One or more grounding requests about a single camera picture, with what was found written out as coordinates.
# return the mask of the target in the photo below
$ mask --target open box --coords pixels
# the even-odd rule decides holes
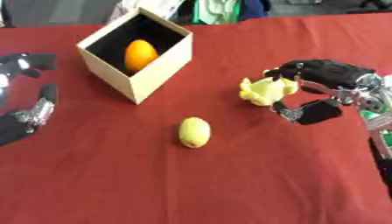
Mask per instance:
[[[126,47],[144,39],[159,57],[137,73],[125,69]],[[181,26],[138,8],[83,39],[77,46],[88,69],[139,104],[192,58],[193,34]]]

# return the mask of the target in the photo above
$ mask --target red tablecloth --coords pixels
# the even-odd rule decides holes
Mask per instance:
[[[287,60],[328,58],[392,73],[391,27],[390,14],[190,27],[192,62],[139,106],[79,56],[75,44],[98,26],[1,29],[0,54],[59,56],[57,71],[16,80],[8,108],[31,105],[44,83],[60,90],[47,126],[0,148],[0,223],[392,223],[352,108],[299,126],[238,97],[242,78]],[[212,125],[200,150],[176,138],[188,116]]]

